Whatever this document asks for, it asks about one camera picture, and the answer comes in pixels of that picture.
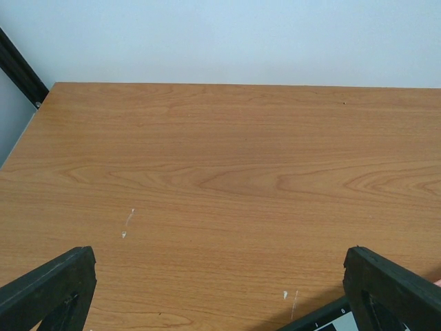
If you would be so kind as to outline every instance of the white paint spot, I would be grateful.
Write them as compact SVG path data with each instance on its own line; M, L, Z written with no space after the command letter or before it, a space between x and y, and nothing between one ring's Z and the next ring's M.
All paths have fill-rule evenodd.
M127 218L127 220L125 221L125 226L129 225L129 221L132 218L133 214L135 213L135 208L132 208L132 212L130 213L129 217Z
M296 305L297 305L297 296L298 296L298 290L296 291L296 297L294 298L294 303L292 304L291 320L294 317L294 310L296 309Z

